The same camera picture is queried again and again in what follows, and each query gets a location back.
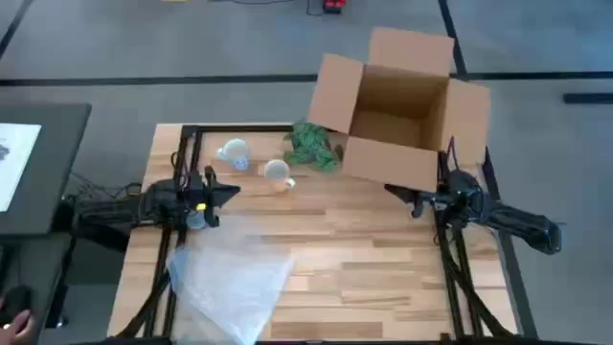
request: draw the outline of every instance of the artificial plant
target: artificial plant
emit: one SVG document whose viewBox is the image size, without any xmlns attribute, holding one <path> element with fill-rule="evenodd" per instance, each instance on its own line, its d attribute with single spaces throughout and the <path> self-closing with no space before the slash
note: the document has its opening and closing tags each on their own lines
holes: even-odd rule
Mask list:
<svg viewBox="0 0 613 345">
<path fill-rule="evenodd" d="M 311 164 L 315 170 L 331 173 L 340 167 L 340 155 L 329 143 L 328 131 L 315 124 L 300 122 L 293 125 L 285 140 L 291 140 L 293 151 L 286 151 L 289 165 Z"/>
</svg>

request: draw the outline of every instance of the box flap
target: box flap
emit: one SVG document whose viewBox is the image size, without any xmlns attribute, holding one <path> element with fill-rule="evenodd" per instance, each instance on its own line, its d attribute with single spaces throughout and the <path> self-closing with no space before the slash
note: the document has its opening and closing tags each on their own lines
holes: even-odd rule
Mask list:
<svg viewBox="0 0 613 345">
<path fill-rule="evenodd" d="M 436 192 L 437 153 L 350 137 L 343 157 L 345 174 Z"/>
<path fill-rule="evenodd" d="M 448 76 L 453 43 L 453 38 L 444 35 L 375 28 L 369 63 Z"/>
<path fill-rule="evenodd" d="M 349 133 L 363 67 L 359 61 L 325 54 L 308 120 L 326 128 Z"/>
<path fill-rule="evenodd" d="M 447 87 L 440 150 L 455 138 L 460 165 L 483 163 L 489 127 L 489 89 L 459 80 Z"/>
</svg>

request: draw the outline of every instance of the mug handle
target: mug handle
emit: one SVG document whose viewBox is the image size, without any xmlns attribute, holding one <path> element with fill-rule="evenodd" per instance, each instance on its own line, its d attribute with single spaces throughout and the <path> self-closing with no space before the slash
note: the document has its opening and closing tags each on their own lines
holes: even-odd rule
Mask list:
<svg viewBox="0 0 613 345">
<path fill-rule="evenodd" d="M 292 189 L 292 188 L 296 187 L 296 180 L 293 179 L 293 178 L 288 177 L 288 178 L 285 179 L 285 185 L 287 185 L 288 189 Z"/>
<path fill-rule="evenodd" d="M 222 148 L 217 149 L 217 158 L 221 160 L 228 160 L 228 157 L 226 157 L 225 154 L 223 154 Z"/>
</svg>

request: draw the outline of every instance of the white paper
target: white paper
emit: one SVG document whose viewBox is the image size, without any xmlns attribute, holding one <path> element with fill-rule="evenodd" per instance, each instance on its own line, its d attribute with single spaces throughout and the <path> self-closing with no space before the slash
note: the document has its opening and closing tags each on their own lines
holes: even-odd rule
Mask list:
<svg viewBox="0 0 613 345">
<path fill-rule="evenodd" d="M 0 124 L 0 212 L 6 212 L 38 137 L 40 125 Z"/>
</svg>

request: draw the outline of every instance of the black metal frame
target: black metal frame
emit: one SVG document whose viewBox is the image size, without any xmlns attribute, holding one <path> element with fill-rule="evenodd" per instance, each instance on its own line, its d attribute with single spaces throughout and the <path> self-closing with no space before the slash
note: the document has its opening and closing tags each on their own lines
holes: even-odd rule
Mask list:
<svg viewBox="0 0 613 345">
<path fill-rule="evenodd" d="M 185 160 L 187 159 L 187 147 L 188 141 L 193 138 L 193 149 L 192 149 L 192 157 L 190 159 L 189 170 L 197 170 L 199 163 L 199 156 L 202 148 L 202 138 L 207 132 L 288 132 L 292 130 L 291 125 L 206 125 L 206 126 L 183 126 L 181 129 L 181 137 L 179 146 L 177 149 L 177 162 L 174 166 L 173 179 L 178 181 L 182 176 L 182 169 Z M 486 184 L 488 185 L 488 191 L 494 198 L 500 198 L 498 192 L 498 186 L 496 183 L 495 175 L 493 172 L 493 166 L 491 164 L 491 159 L 489 156 L 488 150 L 486 151 L 486 161 L 483 166 L 483 173 L 486 179 Z M 439 238 L 439 244 L 441 248 L 441 258 L 444 261 L 447 258 L 447 255 L 450 255 L 450 243 L 446 237 L 446 230 L 443 224 L 440 223 L 440 217 L 438 215 L 435 217 L 437 221 L 437 235 Z M 165 231 L 166 235 L 163 235 L 163 240 L 160 243 L 160 252 L 158 255 L 158 261 L 155 267 L 155 277 L 154 284 L 158 282 L 162 272 L 164 271 L 164 266 L 166 264 L 166 259 L 168 256 L 168 248 L 170 245 L 170 241 L 164 241 L 164 238 L 170 238 L 170 231 Z M 179 226 L 178 229 L 178 239 L 177 246 L 181 245 L 185 242 L 187 236 L 187 230 L 184 224 Z M 516 309 L 519 313 L 519 327 L 523 331 L 524 335 L 536 338 L 536 330 L 534 327 L 534 320 L 532 318 L 532 314 L 530 312 L 530 308 L 528 306 L 528 298 L 526 296 L 526 291 L 523 287 L 523 282 L 521 280 L 521 275 L 519 274 L 518 262 L 515 257 L 514 249 L 512 248 L 511 239 L 506 234 L 500 234 L 499 239 L 501 241 L 502 254 L 504 257 L 504 263 L 506 265 L 506 269 L 508 270 L 509 278 L 510 278 L 510 286 L 511 293 L 515 299 Z M 468 258 L 465 249 L 465 241 L 462 233 L 458 233 L 455 235 L 455 249 L 458 256 L 459 262 L 459 274 L 464 277 L 464 282 L 467 283 L 469 289 L 473 289 L 472 279 L 470 275 L 470 266 L 468 263 Z M 458 291 L 456 288 L 456 278 L 454 276 L 454 272 L 447 265 L 443 265 L 444 277 L 445 277 L 445 287 L 447 289 L 447 297 L 449 300 L 449 308 L 451 313 L 451 319 L 453 322 L 453 329 L 456 337 L 461 337 L 466 335 L 464 323 L 462 320 L 461 314 L 461 306 L 458 299 Z M 167 309 L 164 318 L 164 328 L 162 332 L 162 336 L 170 336 L 172 331 L 172 324 L 174 321 L 174 312 L 176 308 L 176 296 L 170 291 L 169 293 L 169 301 L 167 304 Z M 146 332 L 144 336 L 152 336 L 152 330 L 155 325 L 155 311 L 157 308 L 153 309 L 152 315 L 146 321 Z M 475 310 L 475 307 L 472 305 L 468 305 L 468 312 L 470 314 L 470 321 L 472 326 L 472 334 L 475 336 L 483 336 L 483 328 L 481 324 L 481 318 Z M 266 343 L 277 343 L 274 341 L 267 341 Z M 377 344 L 381 342 L 371 342 L 367 341 L 368 344 Z M 424 342 L 405 342 L 402 343 L 415 343 L 415 344 L 423 344 Z"/>
</svg>

